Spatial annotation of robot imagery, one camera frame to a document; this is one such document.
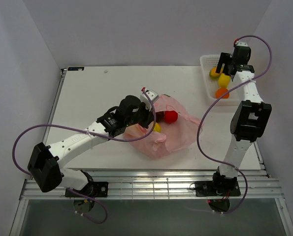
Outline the yellow fake mango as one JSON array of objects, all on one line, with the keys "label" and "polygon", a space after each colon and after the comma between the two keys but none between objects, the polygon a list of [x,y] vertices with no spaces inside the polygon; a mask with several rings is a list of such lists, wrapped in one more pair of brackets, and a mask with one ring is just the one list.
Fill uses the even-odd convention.
[{"label": "yellow fake mango", "polygon": [[231,81],[231,77],[222,73],[218,78],[218,85],[221,88],[227,88]]}]

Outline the fake orange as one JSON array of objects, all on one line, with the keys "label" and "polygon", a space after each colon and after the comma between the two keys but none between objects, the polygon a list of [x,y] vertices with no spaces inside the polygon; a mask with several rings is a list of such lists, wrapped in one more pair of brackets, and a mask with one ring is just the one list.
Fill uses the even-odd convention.
[{"label": "fake orange", "polygon": [[220,98],[222,95],[224,95],[222,97],[222,99],[228,99],[229,98],[229,93],[228,93],[228,89],[227,88],[219,88],[216,92],[215,92],[215,98],[218,99]]}]

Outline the yellow fake banana bunch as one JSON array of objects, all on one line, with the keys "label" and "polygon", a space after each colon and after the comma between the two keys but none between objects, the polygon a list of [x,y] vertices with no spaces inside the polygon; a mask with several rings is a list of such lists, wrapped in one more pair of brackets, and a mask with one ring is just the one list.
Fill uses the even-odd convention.
[{"label": "yellow fake banana bunch", "polygon": [[155,126],[154,126],[154,128],[153,128],[153,131],[154,132],[158,132],[158,133],[161,133],[161,126],[160,126],[160,124],[159,123],[155,123]]}]

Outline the pink plastic bag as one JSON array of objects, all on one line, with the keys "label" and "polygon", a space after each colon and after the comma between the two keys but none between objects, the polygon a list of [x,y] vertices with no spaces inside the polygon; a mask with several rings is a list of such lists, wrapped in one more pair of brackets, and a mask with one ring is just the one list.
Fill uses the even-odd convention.
[{"label": "pink plastic bag", "polygon": [[188,148],[196,141],[197,134],[202,132],[198,130],[200,118],[191,115],[181,103],[166,94],[160,95],[154,106],[157,113],[174,111],[178,118],[173,123],[160,121],[157,123],[161,127],[160,132],[153,131],[141,140],[130,142],[136,150],[152,159],[159,159]]}]

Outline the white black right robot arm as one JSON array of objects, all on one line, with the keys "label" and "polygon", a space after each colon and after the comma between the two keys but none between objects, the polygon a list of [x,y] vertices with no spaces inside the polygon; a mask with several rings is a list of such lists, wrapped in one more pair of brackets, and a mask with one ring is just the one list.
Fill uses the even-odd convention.
[{"label": "white black right robot arm", "polygon": [[251,48],[239,42],[232,54],[221,53],[217,65],[217,70],[231,77],[241,101],[230,123],[229,148],[211,182],[216,195],[228,196],[238,189],[238,168],[249,147],[263,135],[272,111],[259,95],[254,68],[248,64],[250,56]]}]

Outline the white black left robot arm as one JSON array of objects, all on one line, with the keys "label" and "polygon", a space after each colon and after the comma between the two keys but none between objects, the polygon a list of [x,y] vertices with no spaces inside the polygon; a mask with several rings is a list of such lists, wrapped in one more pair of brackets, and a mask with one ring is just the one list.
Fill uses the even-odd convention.
[{"label": "white black left robot arm", "polygon": [[66,168],[66,164],[87,150],[115,140],[126,128],[140,125],[144,128],[153,122],[153,103],[158,94],[148,90],[140,97],[126,96],[119,106],[109,109],[86,129],[57,143],[46,146],[39,143],[33,148],[28,170],[42,192],[56,187],[72,188],[81,196],[93,193],[94,181],[87,172]]}]

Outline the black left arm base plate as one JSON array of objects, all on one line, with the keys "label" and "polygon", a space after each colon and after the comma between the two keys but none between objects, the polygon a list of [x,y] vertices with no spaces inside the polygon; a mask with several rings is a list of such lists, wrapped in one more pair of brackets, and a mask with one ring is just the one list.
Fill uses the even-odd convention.
[{"label": "black left arm base plate", "polygon": [[90,181],[82,190],[73,189],[73,192],[71,192],[66,189],[65,197],[79,197],[79,195],[75,194],[76,192],[92,198],[104,198],[108,196],[108,187],[109,183],[107,181]]}]

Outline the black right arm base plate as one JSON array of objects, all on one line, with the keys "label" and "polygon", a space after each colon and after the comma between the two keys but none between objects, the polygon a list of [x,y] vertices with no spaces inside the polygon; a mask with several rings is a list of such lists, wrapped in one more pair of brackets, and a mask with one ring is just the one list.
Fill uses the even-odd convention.
[{"label": "black right arm base plate", "polygon": [[197,197],[239,197],[241,196],[237,178],[225,180],[225,183],[213,180],[195,181],[190,186]]}]

